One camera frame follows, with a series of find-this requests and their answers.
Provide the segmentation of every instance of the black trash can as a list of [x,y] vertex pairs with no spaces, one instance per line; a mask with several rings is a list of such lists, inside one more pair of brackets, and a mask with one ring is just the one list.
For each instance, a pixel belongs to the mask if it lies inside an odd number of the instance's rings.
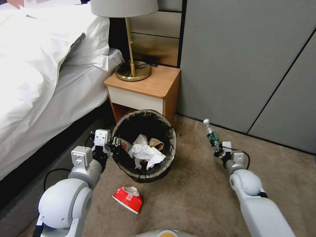
[[124,149],[113,154],[113,159],[128,176],[138,183],[150,183],[163,178],[171,169],[177,149],[177,136],[170,122],[154,110],[138,110],[122,117],[116,124],[112,138],[121,137],[132,144],[139,134],[147,136],[148,141],[156,138],[164,143],[160,151],[166,157],[153,168],[135,169],[135,161]]

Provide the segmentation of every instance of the brass lamp base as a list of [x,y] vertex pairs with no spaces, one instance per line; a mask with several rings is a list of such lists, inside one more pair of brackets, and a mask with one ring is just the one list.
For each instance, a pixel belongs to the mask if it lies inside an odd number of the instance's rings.
[[130,62],[123,63],[115,69],[116,76],[124,81],[140,81],[151,75],[151,67],[145,62],[135,61],[135,73],[134,76],[131,72]]

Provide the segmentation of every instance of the crumpled tissue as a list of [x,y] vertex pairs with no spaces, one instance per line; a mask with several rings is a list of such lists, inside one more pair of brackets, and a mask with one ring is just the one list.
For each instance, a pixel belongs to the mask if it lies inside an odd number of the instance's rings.
[[155,164],[162,162],[166,156],[158,151],[154,147],[150,147],[148,145],[143,144],[135,144],[132,149],[128,152],[129,156],[133,158],[135,157],[135,165],[137,169],[141,169],[140,165],[141,160],[148,161],[146,169],[154,167]]

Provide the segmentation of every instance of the nightstand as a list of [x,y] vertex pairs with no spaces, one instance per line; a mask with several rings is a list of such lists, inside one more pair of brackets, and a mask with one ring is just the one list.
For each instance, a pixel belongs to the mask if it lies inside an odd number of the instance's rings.
[[115,74],[104,81],[116,122],[135,110],[152,109],[173,122],[178,101],[180,69],[151,67],[151,75],[136,82],[122,81]]

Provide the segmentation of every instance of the table lamp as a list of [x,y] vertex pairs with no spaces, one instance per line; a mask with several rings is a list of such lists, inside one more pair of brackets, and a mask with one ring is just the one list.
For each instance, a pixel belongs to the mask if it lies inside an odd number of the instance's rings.
[[91,0],[91,10],[98,16],[125,18],[131,60],[115,69],[116,76],[124,81],[140,81],[149,77],[150,65],[133,59],[129,17],[155,13],[158,11],[157,0]]

